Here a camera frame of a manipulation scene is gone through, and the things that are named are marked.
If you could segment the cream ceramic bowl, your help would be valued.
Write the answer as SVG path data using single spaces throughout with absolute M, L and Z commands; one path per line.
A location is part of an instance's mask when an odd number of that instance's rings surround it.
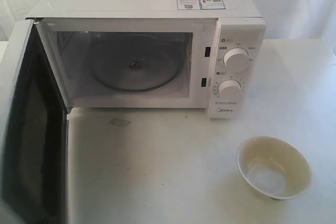
M 244 140 L 237 149 L 236 164 L 253 191 L 273 200 L 298 198 L 312 183 L 305 156 L 279 138 L 256 136 Z

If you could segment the white microwave door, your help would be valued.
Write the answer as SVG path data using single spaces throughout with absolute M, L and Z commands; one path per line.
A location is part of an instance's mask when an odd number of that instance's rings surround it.
M 1 223 L 67 223 L 67 109 L 35 22 L 1 59 Z

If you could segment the white microwave oven body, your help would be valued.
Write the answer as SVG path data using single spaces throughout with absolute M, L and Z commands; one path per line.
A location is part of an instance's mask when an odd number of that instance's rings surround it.
M 68 108 L 204 109 L 211 119 L 241 110 L 266 25 L 252 0 L 223 0 L 222 10 L 178 10 L 176 0 L 41 0 L 27 15 L 37 26 Z M 108 88 L 91 71 L 98 42 L 140 35 L 184 44 L 181 73 L 147 92 Z M 232 73 L 223 56 L 243 48 L 249 68 Z M 241 95 L 219 97 L 218 86 L 236 80 Z

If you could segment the glass turntable plate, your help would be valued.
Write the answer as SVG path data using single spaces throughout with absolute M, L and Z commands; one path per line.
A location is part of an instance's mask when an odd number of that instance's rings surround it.
M 104 86 L 147 92 L 173 81 L 184 66 L 184 44 L 140 35 L 96 43 L 91 71 Z

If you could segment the clear tape patch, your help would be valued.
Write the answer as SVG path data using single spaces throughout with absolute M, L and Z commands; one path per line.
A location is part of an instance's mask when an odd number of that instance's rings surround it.
M 129 124 L 131 124 L 131 121 L 114 118 L 114 119 L 111 119 L 111 120 L 108 122 L 108 124 L 109 124 L 109 125 L 112 125 L 112 126 L 126 127 L 126 126 L 128 126 Z

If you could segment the lower white control knob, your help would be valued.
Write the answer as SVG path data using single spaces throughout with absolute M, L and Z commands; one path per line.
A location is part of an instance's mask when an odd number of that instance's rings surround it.
M 218 86 L 219 97 L 224 100 L 238 99 L 241 95 L 241 90 L 241 86 L 236 80 L 226 80 Z

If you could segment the white control knob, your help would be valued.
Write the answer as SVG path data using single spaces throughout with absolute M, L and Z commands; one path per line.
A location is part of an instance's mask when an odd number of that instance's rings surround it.
M 250 58 L 243 48 L 233 48 L 223 56 L 223 63 L 228 72 L 239 73 L 249 68 Z
M 241 95 L 241 90 L 241 86 L 236 80 L 226 80 L 218 86 L 219 97 L 224 100 L 238 99 Z

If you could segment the upper white control knob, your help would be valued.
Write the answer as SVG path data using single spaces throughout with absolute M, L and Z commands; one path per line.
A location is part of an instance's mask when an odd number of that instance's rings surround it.
M 250 58 L 243 48 L 233 48 L 223 56 L 223 63 L 228 72 L 239 73 L 249 68 Z

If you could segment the blue warning sticker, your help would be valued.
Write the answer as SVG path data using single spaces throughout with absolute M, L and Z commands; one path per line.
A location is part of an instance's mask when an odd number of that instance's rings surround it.
M 222 10 L 223 0 L 176 0 L 178 10 Z

